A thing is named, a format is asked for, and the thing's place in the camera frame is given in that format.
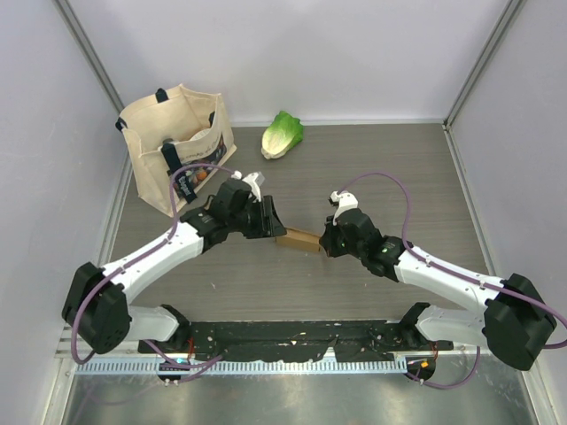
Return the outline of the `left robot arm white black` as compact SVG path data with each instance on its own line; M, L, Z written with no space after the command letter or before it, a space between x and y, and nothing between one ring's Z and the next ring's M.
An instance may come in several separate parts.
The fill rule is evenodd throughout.
M62 317L71 338L82 339L96 354L111 352L125 341L142 350L187 349L190 322L170 305L137 307L133 300L149 285L183 262L226 241L232 233L247 239L283 236L273 198L263 195L261 173L231 177L206 204L184 213L172 228L144 247L102 267L80 266L67 294Z

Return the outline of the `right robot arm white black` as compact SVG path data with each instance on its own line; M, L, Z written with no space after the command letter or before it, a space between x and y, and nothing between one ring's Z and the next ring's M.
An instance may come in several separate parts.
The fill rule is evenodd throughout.
M358 208L328 216L320 245L331 258L350 255L373 275L433 292L459 307L415 304L400 327L401 342L418 350L430 341L486 348L509 367L528 371L557 322L533 283L471 272L437 259L396 236L384 236Z

